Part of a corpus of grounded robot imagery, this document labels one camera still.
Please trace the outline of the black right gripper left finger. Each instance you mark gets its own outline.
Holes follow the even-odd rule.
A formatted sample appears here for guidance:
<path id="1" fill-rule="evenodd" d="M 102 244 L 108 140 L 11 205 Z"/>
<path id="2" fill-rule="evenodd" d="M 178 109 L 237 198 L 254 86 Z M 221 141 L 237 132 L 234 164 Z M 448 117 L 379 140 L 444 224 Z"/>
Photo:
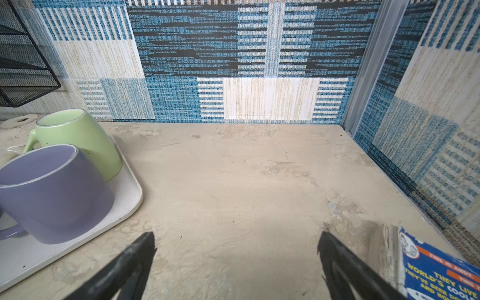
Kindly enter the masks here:
<path id="1" fill-rule="evenodd" d="M 144 232 L 67 300 L 140 300 L 156 254 L 155 235 Z"/>

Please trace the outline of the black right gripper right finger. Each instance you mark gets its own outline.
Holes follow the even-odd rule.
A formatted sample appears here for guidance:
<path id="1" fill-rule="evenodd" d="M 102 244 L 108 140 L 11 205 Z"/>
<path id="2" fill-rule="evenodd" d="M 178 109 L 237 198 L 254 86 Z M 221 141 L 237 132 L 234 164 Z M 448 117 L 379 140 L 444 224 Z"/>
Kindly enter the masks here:
<path id="1" fill-rule="evenodd" d="M 333 300 L 404 300 L 405 297 L 375 273 L 336 236 L 321 233 L 317 244 L 329 294 Z"/>

